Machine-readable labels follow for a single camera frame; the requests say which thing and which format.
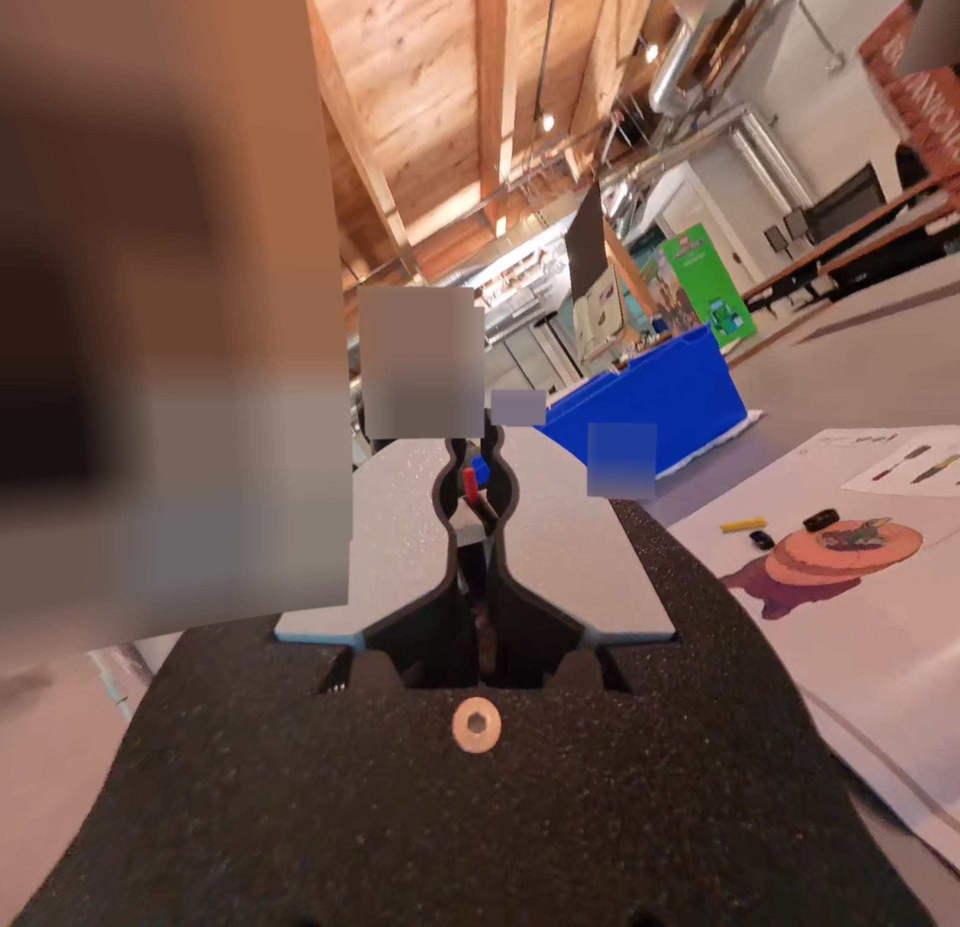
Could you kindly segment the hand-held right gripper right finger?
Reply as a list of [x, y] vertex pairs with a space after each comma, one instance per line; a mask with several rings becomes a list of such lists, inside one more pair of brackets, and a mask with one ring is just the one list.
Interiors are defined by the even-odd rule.
[[588, 469], [532, 427], [486, 425], [490, 538], [486, 605], [497, 685], [541, 688], [569, 657], [602, 679], [614, 648], [665, 644], [671, 621], [612, 504]]

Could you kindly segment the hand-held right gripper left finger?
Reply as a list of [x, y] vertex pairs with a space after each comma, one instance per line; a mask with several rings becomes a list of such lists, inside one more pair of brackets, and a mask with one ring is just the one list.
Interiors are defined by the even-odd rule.
[[460, 591], [450, 523], [461, 442], [402, 439], [353, 474], [353, 538], [345, 605], [282, 614], [278, 642], [380, 652], [424, 685], [478, 681], [473, 615]]

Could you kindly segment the red and black pin assembly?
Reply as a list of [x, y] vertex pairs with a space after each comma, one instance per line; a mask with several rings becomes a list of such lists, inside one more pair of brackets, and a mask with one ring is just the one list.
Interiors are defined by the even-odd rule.
[[498, 525], [498, 513], [482, 495], [473, 465], [462, 469], [463, 498], [483, 526], [486, 537], [491, 537]]

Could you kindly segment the large blue plastic bin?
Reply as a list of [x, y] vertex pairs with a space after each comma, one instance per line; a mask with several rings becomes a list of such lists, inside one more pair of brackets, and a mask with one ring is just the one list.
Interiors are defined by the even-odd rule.
[[641, 498], [748, 411], [712, 329], [701, 326], [565, 394], [537, 429], [587, 467], [589, 494]]

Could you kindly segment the white paper under bin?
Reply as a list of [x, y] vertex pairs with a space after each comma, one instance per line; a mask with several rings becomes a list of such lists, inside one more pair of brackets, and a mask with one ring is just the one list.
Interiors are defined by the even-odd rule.
[[765, 416], [766, 411], [762, 409], [749, 409], [744, 420], [736, 423], [728, 430], [715, 437], [713, 440], [683, 457], [673, 466], [673, 468], [671, 468], [671, 470], [681, 469], [691, 464], [693, 461], [702, 458], [705, 454], [711, 453], [715, 448], [739, 438], [748, 430], [756, 426]]

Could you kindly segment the dark standing display board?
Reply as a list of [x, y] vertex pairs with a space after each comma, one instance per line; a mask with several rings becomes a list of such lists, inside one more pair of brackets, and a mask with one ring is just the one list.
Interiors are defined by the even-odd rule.
[[645, 282], [609, 225], [593, 182], [564, 234], [570, 281], [572, 343], [579, 368], [621, 360], [654, 337]]

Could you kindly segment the printed instruction sheet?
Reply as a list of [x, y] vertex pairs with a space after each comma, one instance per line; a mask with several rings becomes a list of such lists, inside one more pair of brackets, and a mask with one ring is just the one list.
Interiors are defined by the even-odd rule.
[[[959, 861], [958, 426], [824, 429], [670, 532], [746, 610], [822, 738]], [[835, 509], [816, 533], [803, 520]], [[722, 523], [764, 517], [774, 549]]]

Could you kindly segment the green standing banner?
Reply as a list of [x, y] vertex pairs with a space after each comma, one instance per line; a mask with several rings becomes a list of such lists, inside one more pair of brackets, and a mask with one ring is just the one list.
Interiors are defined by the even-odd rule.
[[758, 333], [709, 232], [696, 223], [662, 246], [664, 285], [683, 314], [708, 326], [721, 348]]

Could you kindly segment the long background table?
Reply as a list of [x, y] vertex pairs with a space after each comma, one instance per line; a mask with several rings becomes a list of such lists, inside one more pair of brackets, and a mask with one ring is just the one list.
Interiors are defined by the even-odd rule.
[[807, 290], [818, 278], [863, 261], [914, 231], [958, 213], [958, 185], [959, 173], [954, 171], [927, 177], [904, 190], [747, 291], [743, 300], [748, 311], [772, 311], [775, 302]]

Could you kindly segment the red brick print poster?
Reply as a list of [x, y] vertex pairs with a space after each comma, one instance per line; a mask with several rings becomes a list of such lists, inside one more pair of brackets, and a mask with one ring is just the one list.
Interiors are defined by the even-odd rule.
[[858, 47], [874, 93], [930, 176], [959, 204], [959, 66], [899, 74], [924, 0], [903, 0]]

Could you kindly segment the silver ceiling duct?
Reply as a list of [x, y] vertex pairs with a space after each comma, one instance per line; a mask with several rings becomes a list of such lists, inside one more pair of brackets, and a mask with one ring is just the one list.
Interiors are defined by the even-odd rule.
[[[666, 150], [676, 143], [683, 128], [701, 124], [721, 103], [764, 35], [797, 5], [798, 0], [773, 0], [752, 7], [730, 7], [724, 15], [702, 16], [695, 25], [683, 21], [649, 92], [651, 110], [660, 116], [650, 141], [652, 149]], [[756, 104], [735, 105], [721, 114], [720, 120], [718, 131], [739, 131], [745, 137], [748, 152], [759, 159], [756, 173], [769, 178], [773, 198], [786, 210], [813, 204], [812, 186]]]

